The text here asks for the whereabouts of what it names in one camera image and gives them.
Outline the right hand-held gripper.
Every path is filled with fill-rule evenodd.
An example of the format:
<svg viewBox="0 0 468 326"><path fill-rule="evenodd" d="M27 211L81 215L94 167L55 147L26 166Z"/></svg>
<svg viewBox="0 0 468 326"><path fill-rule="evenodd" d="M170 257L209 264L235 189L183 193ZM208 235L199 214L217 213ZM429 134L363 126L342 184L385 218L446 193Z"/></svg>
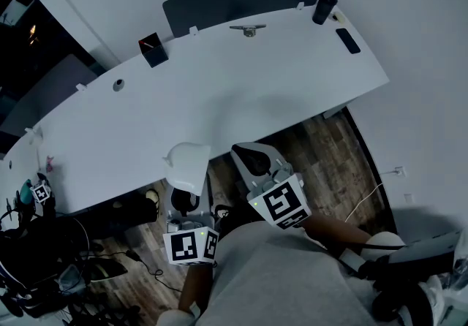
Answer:
<svg viewBox="0 0 468 326"><path fill-rule="evenodd" d="M298 227L312 214L303 191L303 177L271 145L230 149L233 162L249 190L248 203L270 225Z"/></svg>

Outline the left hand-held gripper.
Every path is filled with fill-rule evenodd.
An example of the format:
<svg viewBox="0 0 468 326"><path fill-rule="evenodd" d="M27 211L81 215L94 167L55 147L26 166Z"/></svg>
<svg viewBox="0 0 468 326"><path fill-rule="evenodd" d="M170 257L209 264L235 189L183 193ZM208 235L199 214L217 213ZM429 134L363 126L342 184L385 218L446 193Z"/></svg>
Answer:
<svg viewBox="0 0 468 326"><path fill-rule="evenodd" d="M219 233L215 230L210 178L197 196L170 186L164 200L163 235L171 265L213 265Z"/></svg>

